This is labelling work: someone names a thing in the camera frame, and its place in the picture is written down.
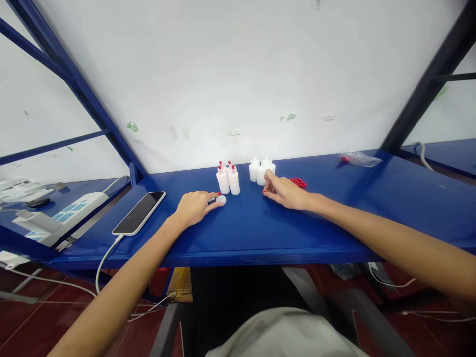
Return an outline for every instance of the right arm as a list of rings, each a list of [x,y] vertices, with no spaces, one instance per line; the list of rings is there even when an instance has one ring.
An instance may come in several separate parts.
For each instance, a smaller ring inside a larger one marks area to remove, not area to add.
[[[270,170],[263,195],[291,209],[314,212],[385,260],[441,292],[476,302],[476,257],[400,223],[351,208],[297,187]]]

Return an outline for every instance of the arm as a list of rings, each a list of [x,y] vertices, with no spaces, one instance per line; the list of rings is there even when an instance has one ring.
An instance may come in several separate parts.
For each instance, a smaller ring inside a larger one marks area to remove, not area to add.
[[[263,195],[291,209],[314,212],[385,260],[445,294],[476,302],[476,257],[400,223],[311,194],[270,170]]]
[[[175,213],[114,275],[48,356],[103,356],[130,318],[157,266],[177,237],[212,209],[223,206],[219,202],[207,205],[213,197],[217,197],[214,192],[184,195]]]

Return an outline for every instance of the white plug adapter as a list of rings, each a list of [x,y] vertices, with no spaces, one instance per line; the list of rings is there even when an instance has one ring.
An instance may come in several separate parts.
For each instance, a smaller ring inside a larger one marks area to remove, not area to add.
[[[13,220],[13,223],[30,231],[52,233],[61,227],[60,222],[55,221],[53,218],[42,212],[21,210],[20,212],[17,212],[16,215],[18,217]]]

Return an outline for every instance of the clear plastic bag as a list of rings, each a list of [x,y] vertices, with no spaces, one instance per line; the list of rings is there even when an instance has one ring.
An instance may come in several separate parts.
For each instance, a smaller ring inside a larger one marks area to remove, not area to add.
[[[365,167],[373,167],[382,162],[382,159],[368,156],[361,151],[348,151],[346,153],[340,154],[340,158],[342,161],[347,161],[351,164]]]

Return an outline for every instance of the charging cable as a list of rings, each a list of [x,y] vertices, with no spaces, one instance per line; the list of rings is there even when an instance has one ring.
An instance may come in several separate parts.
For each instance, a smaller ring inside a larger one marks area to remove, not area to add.
[[[75,288],[84,290],[84,291],[90,293],[92,296],[96,297],[96,294],[93,293],[91,290],[89,290],[89,289],[87,289],[87,288],[84,288],[84,287],[82,287],[82,286],[80,286],[80,285],[77,285],[77,284],[62,282],[62,281],[54,280],[54,279],[40,278],[40,277],[37,277],[37,276],[35,276],[35,275],[30,275],[30,274],[26,274],[26,273],[19,272],[18,270],[14,270],[14,269],[8,269],[8,271],[11,271],[11,272],[13,272],[13,273],[15,273],[15,274],[18,274],[18,275],[23,275],[23,276],[26,276],[26,277],[29,277],[29,278],[33,278],[33,279],[44,280],[44,281],[49,281],[49,282],[53,282],[53,283],[58,283],[58,284],[65,284],[65,285],[74,286]]]
[[[106,191],[108,189],[110,189],[117,181],[119,181],[120,179],[124,178],[124,177],[129,177],[127,175],[124,175],[124,176],[121,176],[120,178],[118,178],[116,181],[114,181],[113,183],[111,183],[104,191],[102,191],[101,193],[106,193]]]
[[[77,284],[73,284],[73,283],[67,283],[67,282],[64,282],[64,281],[60,281],[60,280],[55,280],[55,279],[47,279],[47,278],[40,278],[38,276],[35,276],[35,275],[30,275],[30,274],[26,274],[26,273],[22,273],[22,272],[19,272],[18,270],[14,270],[14,269],[8,269],[8,271],[11,271],[12,273],[15,273],[15,274],[18,274],[18,275],[22,275],[22,276],[25,276],[25,277],[29,277],[29,278],[32,278],[32,279],[38,279],[38,280],[43,280],[43,281],[48,281],[48,282],[52,282],[52,283],[58,283],[58,284],[64,284],[64,285],[69,285],[69,286],[73,286],[75,288],[78,288],[78,289],[81,289],[81,290],[84,290],[88,293],[90,293],[92,296],[96,297],[96,294],[93,293],[91,290],[85,288],[85,287],[82,287],[80,285],[77,285]],[[162,309],[164,309],[165,307],[161,307],[160,309],[155,309],[156,307],[158,307],[161,303],[163,303],[165,300],[167,300],[170,296],[172,296],[173,294],[176,294],[177,295],[177,292],[172,292],[170,294],[168,294],[165,298],[163,298],[159,303],[153,305],[150,309],[148,309],[146,312],[143,312],[143,313],[139,313],[139,314],[131,314],[131,316],[134,316],[132,319],[128,320],[127,322],[132,322],[134,320],[137,320],[138,318],[141,318],[142,316],[144,315],[147,315],[149,313],[152,313],[152,312],[157,312],[157,311],[160,311]]]
[[[432,320],[443,321],[443,322],[469,322],[469,321],[475,321],[476,320],[476,317],[468,317],[468,318],[457,319],[457,320],[445,320],[445,319],[439,319],[439,318],[432,317],[432,316],[422,315],[422,313],[425,313],[425,314],[431,314],[431,313],[436,313],[436,314],[439,314],[439,313],[442,313],[442,314],[459,314],[459,312],[455,312],[455,311],[402,311],[401,312],[401,314],[403,316],[407,316],[407,315],[411,314],[411,315],[416,315],[416,316],[419,316],[419,317],[426,317],[426,318],[430,318]]]
[[[421,153],[420,153],[420,160],[421,162],[423,162],[423,164],[430,170],[434,171],[433,167],[430,166],[430,164],[426,161],[426,158],[425,158],[425,150],[426,150],[426,146],[425,144],[423,144],[421,141],[417,142],[417,145],[420,145],[421,146]]]
[[[106,260],[106,258],[108,257],[109,253],[111,252],[111,250],[113,250],[113,248],[116,246],[117,243],[119,243],[121,241],[121,239],[124,238],[124,234],[120,234],[118,235],[118,237],[116,238],[116,240],[114,241],[113,245],[111,245],[111,247],[108,249],[108,251],[106,252],[106,254],[104,254],[103,256],[103,259],[101,259],[101,263],[99,263],[99,266],[98,266],[98,270],[96,271],[96,280],[95,280],[95,283],[96,283],[96,292],[99,294],[99,291],[101,291],[99,289],[99,273],[101,272],[101,268],[103,266],[103,263],[104,261]]]
[[[378,279],[375,274],[373,273],[373,269],[370,268],[370,273],[372,274],[372,276],[375,278],[376,281],[378,281],[379,283],[383,284],[383,285],[388,285],[388,286],[391,286],[391,287],[394,287],[394,288],[404,288],[404,287],[407,287],[408,285],[410,285],[411,283],[413,283],[416,279],[413,278],[413,279],[410,279],[408,280],[405,284],[403,285],[393,285],[393,284],[388,284],[388,283],[384,283],[383,281],[381,281],[380,279]]]
[[[168,294],[165,298],[163,298],[162,300],[160,300],[160,302],[158,302],[157,304],[155,304],[154,306],[152,306],[150,309],[148,309],[146,312],[142,313],[142,314],[132,314],[131,316],[136,316],[135,318],[132,318],[130,320],[128,320],[127,322],[132,322],[134,320],[137,320],[138,318],[141,318],[142,316],[144,316],[145,314],[148,314],[150,312],[155,312],[155,311],[152,311],[153,309],[155,309],[157,306],[159,306],[161,303],[163,303],[165,300],[167,300],[170,296],[172,296],[173,294],[177,295],[177,292],[172,292],[170,294]]]

